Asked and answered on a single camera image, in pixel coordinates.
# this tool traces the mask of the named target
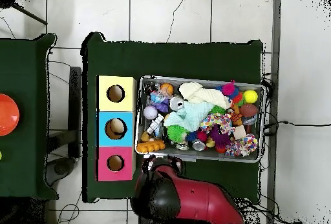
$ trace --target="orange bowl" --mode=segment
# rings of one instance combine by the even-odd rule
[[[4,94],[0,94],[0,136],[11,133],[17,126],[19,110],[15,101]]]

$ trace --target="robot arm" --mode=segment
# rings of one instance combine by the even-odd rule
[[[227,193],[204,181],[180,177],[178,158],[145,159],[131,199],[133,211],[149,219],[195,219],[211,224],[244,224]]]

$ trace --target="pink box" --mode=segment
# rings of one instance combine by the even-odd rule
[[[109,168],[109,158],[117,155],[122,161],[119,171]],[[136,157],[133,147],[99,147],[97,181],[132,180],[136,170]]]

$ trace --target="stacked boxes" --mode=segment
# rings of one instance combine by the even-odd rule
[[[114,76],[96,80],[96,180],[132,180],[136,169],[136,81]]]

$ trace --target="blue box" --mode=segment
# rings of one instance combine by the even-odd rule
[[[112,119],[119,119],[125,123],[126,132],[111,139],[106,134],[106,125]],[[99,112],[99,147],[132,147],[134,134],[135,112]]]

